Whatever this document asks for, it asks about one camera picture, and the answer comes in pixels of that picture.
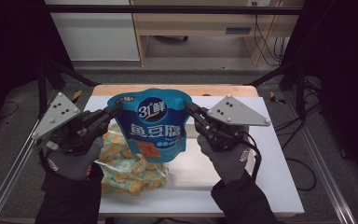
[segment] black sleeve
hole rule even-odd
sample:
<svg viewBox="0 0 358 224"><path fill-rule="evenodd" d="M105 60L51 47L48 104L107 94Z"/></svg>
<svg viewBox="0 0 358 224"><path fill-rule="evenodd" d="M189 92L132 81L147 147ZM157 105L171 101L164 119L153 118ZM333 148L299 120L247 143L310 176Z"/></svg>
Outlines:
<svg viewBox="0 0 358 224"><path fill-rule="evenodd" d="M213 187L212 197L229 224L280 223L272 213L266 195L247 173L227 186L219 181Z"/></svg>
<svg viewBox="0 0 358 224"><path fill-rule="evenodd" d="M98 222L103 171L93 163L88 180L74 181L46 172L44 201L36 224L93 224Z"/></svg>

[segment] black curtain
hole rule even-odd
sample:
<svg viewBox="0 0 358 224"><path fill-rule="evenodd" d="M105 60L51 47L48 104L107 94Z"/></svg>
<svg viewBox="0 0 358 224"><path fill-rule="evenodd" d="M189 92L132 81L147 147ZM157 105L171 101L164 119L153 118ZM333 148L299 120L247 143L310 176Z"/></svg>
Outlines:
<svg viewBox="0 0 358 224"><path fill-rule="evenodd" d="M0 109L10 90L37 79L42 62L55 60L73 69L50 14L20 10L21 4L45 2L0 0Z"/></svg>
<svg viewBox="0 0 358 224"><path fill-rule="evenodd" d="M309 0L306 4L328 9L332 2ZM306 75L321 80L324 113L344 151L358 162L358 0L335 1L302 48L310 27L320 18L298 20L284 62L296 56L299 63L283 79L293 80L302 65Z"/></svg>

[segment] white cabinet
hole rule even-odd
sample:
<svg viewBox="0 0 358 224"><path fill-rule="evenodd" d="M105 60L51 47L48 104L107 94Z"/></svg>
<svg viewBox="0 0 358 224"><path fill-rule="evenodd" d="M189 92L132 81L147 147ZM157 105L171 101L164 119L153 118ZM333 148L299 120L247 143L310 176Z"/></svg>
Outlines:
<svg viewBox="0 0 358 224"><path fill-rule="evenodd" d="M46 0L48 5L128 5L128 0ZM130 13L51 13L72 61L139 61Z"/></svg>

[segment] black glove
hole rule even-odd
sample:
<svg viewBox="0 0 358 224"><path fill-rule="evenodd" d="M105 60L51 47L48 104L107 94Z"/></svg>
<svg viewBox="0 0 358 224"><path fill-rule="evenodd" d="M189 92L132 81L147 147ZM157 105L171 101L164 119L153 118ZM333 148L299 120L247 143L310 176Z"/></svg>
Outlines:
<svg viewBox="0 0 358 224"><path fill-rule="evenodd" d="M249 126L244 126L244 131L248 133ZM243 140L247 142L249 141L246 134L244 135ZM242 177L248 154L251 150L249 147L243 144L238 144L230 151L215 152L212 150L204 136L199 135L197 142L200 145L201 152L209 157L213 163L214 169L226 185Z"/></svg>
<svg viewBox="0 0 358 224"><path fill-rule="evenodd" d="M98 159L103 147L103 139L97 137L89 151L80 156L66 155L60 149L51 151L46 159L48 166L57 175L71 180L87 179L87 171L90 165Z"/></svg>

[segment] blue snack bag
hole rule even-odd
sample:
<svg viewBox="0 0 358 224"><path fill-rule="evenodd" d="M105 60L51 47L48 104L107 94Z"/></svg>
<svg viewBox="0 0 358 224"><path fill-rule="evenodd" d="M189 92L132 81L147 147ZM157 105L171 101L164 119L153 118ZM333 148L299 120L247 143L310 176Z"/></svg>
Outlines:
<svg viewBox="0 0 358 224"><path fill-rule="evenodd" d="M178 90L148 89L121 93L109 99L108 106L122 103L116 117L134 154L143 154L149 162L172 161L186 150L185 102L191 97Z"/></svg>

